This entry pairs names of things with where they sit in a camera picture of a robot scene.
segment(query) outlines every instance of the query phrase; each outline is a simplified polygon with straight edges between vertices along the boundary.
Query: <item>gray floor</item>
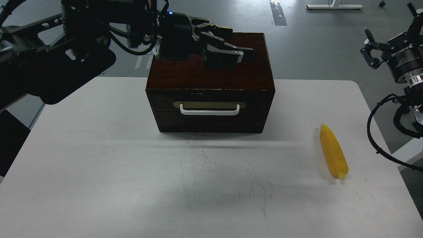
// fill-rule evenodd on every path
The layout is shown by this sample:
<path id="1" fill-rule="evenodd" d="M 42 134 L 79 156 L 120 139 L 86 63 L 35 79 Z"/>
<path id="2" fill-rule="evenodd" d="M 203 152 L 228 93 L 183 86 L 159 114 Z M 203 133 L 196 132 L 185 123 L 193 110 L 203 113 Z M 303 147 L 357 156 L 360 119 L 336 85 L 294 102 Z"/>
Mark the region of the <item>gray floor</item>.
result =
<path id="1" fill-rule="evenodd" d="M 370 108 L 390 93 L 403 95 L 405 85 L 394 83 L 386 64 L 378 70 L 368 67 L 359 50 L 363 47 L 366 28 L 372 31 L 378 42 L 386 42 L 406 31 L 412 21 L 407 8 L 409 0 L 389 0 L 383 8 L 379 7 L 379 0 L 342 1 L 343 4 L 362 4 L 362 10 L 307 10 L 307 4 L 325 4 L 327 0 L 281 0 L 287 26 L 274 25 L 269 2 L 170 0 L 170 10 L 209 18 L 213 23 L 238 32 L 264 32 L 275 79 L 352 80 L 360 87 Z M 413 4 L 416 8 L 423 8 L 421 0 L 414 0 Z M 31 0 L 20 6 L 5 25 L 23 25 L 59 12 L 58 0 Z M 43 33 L 41 38 L 50 42 L 60 31 L 59 28 L 52 29 Z M 114 44 L 111 49 L 118 59 L 102 76 L 148 76 L 150 55 L 129 55 Z M 298 89 L 298 93 L 307 92 Z M 31 124 L 42 103 L 36 97 L 24 100 L 11 111 L 25 124 Z M 376 122 L 391 152 L 411 139 L 398 132 L 392 124 L 397 107 L 387 104 L 376 115 Z M 422 207 L 421 177 L 415 173 L 410 170 L 401 172 L 409 189 L 413 186 L 410 192 L 416 204 L 420 203 Z"/>

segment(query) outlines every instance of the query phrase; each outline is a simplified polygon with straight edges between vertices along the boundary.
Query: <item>table surface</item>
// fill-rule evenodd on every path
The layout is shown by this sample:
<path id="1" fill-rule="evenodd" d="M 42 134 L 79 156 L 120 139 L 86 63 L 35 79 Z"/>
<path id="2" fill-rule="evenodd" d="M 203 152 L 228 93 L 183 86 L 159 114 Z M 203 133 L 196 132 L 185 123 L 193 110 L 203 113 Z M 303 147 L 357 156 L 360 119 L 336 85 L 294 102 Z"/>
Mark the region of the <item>table surface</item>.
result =
<path id="1" fill-rule="evenodd" d="M 276 80 L 262 134 L 160 133 L 145 85 L 98 77 L 45 107 L 0 185 L 1 237 L 421 237 L 354 82 Z"/>

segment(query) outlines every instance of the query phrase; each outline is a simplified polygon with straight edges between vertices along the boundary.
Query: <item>wire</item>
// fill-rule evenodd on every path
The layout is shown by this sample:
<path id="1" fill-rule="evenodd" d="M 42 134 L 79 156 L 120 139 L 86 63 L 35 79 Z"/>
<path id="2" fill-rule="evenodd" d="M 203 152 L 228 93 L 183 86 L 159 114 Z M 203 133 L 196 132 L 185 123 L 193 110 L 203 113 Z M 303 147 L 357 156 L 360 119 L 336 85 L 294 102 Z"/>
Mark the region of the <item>wire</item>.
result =
<path id="1" fill-rule="evenodd" d="M 132 55 L 145 55 L 145 54 L 147 54 L 148 52 L 150 52 L 153 48 L 154 48 L 154 46 L 156 45 L 156 42 L 157 42 L 157 33 L 156 33 L 156 30 L 157 30 L 157 21 L 156 21 L 156 19 L 154 19 L 154 21 L 153 21 L 153 39 L 152 39 L 152 41 L 151 41 L 151 44 L 150 44 L 150 46 L 147 48 L 147 49 L 145 49 L 145 50 L 143 50 L 143 51 L 134 51 L 134 50 L 131 50 L 131 49 L 129 49 L 128 47 L 126 47 L 122 42 L 120 42 L 117 38 L 116 38 L 116 36 L 115 35 L 113 35 L 113 33 L 110 33 L 110 38 L 121 48 L 121 49 L 123 49 L 124 51 L 126 51 L 126 52 L 128 52 L 129 54 L 132 54 Z"/>
<path id="2" fill-rule="evenodd" d="M 82 11 L 82 12 L 84 12 L 84 13 L 86 13 L 87 15 L 89 15 L 89 13 L 88 13 L 88 10 L 85 8 L 85 6 L 84 5 L 82 5 L 81 3 L 79 3 L 77 0 L 67 0 L 69 3 L 71 3 L 71 4 L 73 4 L 73 6 L 75 7 L 75 8 L 77 8 L 78 10 L 80 10 L 80 11 Z M 99 20 L 99 19 L 97 19 L 97 18 L 95 18 L 95 17 L 92 17 L 94 20 L 96 20 L 98 23 L 100 23 L 102 26 L 104 26 L 107 30 L 110 30 L 111 32 L 109 32 L 108 33 L 108 36 L 121 48 L 121 49 L 123 49 L 124 51 L 126 51 L 127 53 L 129 53 L 129 54 L 132 54 L 132 55 L 145 55 L 145 54 L 147 54 L 147 53 L 149 53 L 153 48 L 154 48 L 154 46 L 156 45 L 156 42 L 157 42 L 157 28 L 158 28 L 158 26 L 157 26 L 157 20 L 156 20 L 156 16 L 154 15 L 154 19 L 153 19 L 153 39 L 152 39 L 152 41 L 151 41 L 151 44 L 150 44 L 150 46 L 147 48 L 147 49 L 145 49 L 145 50 L 143 50 L 143 51 L 134 51 L 134 50 L 131 50 L 131 49 L 129 49 L 128 47 L 126 47 L 121 41 L 119 41 L 117 38 L 116 38 L 116 36 L 115 35 L 113 35 L 113 33 L 115 33 L 116 35 L 118 35 L 118 36 L 122 36 L 122 37 L 125 37 L 125 38 L 129 38 L 129 37 L 131 37 L 131 36 L 138 36 L 138 34 L 130 34 L 130 33 L 127 33 L 127 32 L 124 32 L 124 31 L 121 31 L 121 30 L 119 30 L 119 29 L 117 29 L 117 28 L 115 28 L 115 27 L 112 27 L 112 26 L 110 26 L 109 24 L 107 24 L 107 23 L 105 23 L 105 22 L 103 22 L 103 21 L 101 21 L 101 20 Z"/>
<path id="3" fill-rule="evenodd" d="M 10 16 L 19 5 L 21 5 L 26 0 L 9 0 L 6 5 L 1 6 L 3 11 L 0 13 L 0 27 L 3 25 L 4 21 Z"/>
<path id="4" fill-rule="evenodd" d="M 382 101 L 380 101 L 379 103 L 376 104 L 376 107 L 371 111 L 371 113 L 369 115 L 369 118 L 367 120 L 367 137 L 369 138 L 370 144 L 373 146 L 373 148 L 376 149 L 376 154 L 381 154 L 383 157 L 387 158 L 388 160 L 390 160 L 392 162 L 395 162 L 397 164 L 400 164 L 400 165 L 409 167 L 412 170 L 417 170 L 417 171 L 423 172 L 423 167 L 418 167 L 418 166 L 415 166 L 415 165 L 412 165 L 412 164 L 408 164 L 408 163 L 402 162 L 401 160 L 399 160 L 399 159 L 391 156 L 390 154 L 386 153 L 386 151 L 384 151 L 375 142 L 375 140 L 373 139 L 373 137 L 371 135 L 371 132 L 370 132 L 370 124 L 371 124 L 371 120 L 372 120 L 374 114 L 377 112 L 377 110 L 379 109 L 380 106 L 382 106 L 383 104 L 385 104 L 385 103 L 387 103 L 389 101 L 395 100 L 395 99 L 401 100 L 401 99 L 404 99 L 404 96 L 399 97 L 399 96 L 397 96 L 395 94 L 390 94 L 390 95 L 386 96 L 384 99 L 382 99 Z"/>

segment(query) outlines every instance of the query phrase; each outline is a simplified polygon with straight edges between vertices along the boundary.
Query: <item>brown box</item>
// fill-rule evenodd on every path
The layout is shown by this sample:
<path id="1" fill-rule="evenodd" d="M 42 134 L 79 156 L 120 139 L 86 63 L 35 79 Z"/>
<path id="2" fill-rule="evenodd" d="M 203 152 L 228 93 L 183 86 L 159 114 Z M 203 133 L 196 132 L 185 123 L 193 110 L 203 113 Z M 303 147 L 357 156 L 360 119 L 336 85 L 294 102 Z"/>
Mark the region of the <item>brown box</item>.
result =
<path id="1" fill-rule="evenodd" d="M 263 33 L 233 33 L 228 43 L 254 49 L 250 62 L 236 69 L 211 69 L 203 57 L 186 61 L 153 58 L 146 93 L 160 132 L 261 133 L 275 94 Z M 184 110 L 235 114 L 184 115 Z"/>

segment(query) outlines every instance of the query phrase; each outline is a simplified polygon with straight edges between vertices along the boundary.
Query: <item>drawer handle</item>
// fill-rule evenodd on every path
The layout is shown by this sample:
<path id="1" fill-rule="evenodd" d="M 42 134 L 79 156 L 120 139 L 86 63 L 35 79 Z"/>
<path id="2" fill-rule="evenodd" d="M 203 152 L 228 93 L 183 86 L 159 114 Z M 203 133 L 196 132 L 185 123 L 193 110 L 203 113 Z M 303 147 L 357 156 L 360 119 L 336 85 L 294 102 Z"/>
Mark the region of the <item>drawer handle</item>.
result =
<path id="1" fill-rule="evenodd" d="M 239 113 L 239 104 L 234 111 L 213 111 L 213 110 L 185 110 L 184 105 L 179 104 L 179 109 L 184 115 L 208 115 L 208 116 L 235 116 Z"/>

